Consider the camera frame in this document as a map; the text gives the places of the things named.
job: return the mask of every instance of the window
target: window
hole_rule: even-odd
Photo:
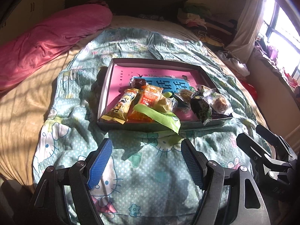
[[[277,66],[300,83],[300,36],[288,16],[275,2],[267,0],[259,36],[278,50]]]

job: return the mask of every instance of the beige bed sheet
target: beige bed sheet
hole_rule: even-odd
[[[128,16],[114,16],[110,28],[140,28],[181,40],[198,40],[197,37],[182,26],[171,22],[158,22]],[[47,119],[56,91],[59,72],[90,40],[101,31],[90,35],[64,53],[33,73],[16,88],[0,99],[0,174],[6,179],[15,179],[27,186],[32,192],[32,161],[39,140],[40,130]],[[224,72],[234,77],[233,73],[209,50],[210,56]],[[237,80],[258,123],[266,126],[254,100]]]

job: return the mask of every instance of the blue flower print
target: blue flower print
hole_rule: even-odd
[[[129,207],[130,216],[133,218],[140,217],[141,216],[140,208],[141,208],[140,206],[136,204],[132,204],[131,207]]]

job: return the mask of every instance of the blue gripper pad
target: blue gripper pad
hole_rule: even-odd
[[[185,141],[181,143],[181,154],[194,181],[194,184],[202,189],[204,187],[202,168]]]
[[[100,146],[101,145],[103,145],[103,147],[101,148],[98,156],[95,158],[95,161],[93,162],[89,170],[89,179],[87,182],[89,190],[91,190],[95,185],[99,183],[106,164],[113,151],[113,143],[110,139],[105,138]]]

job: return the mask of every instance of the pink blanket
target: pink blanket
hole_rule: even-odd
[[[85,4],[59,11],[0,46],[0,94],[13,88],[80,39],[107,27],[109,8]]]

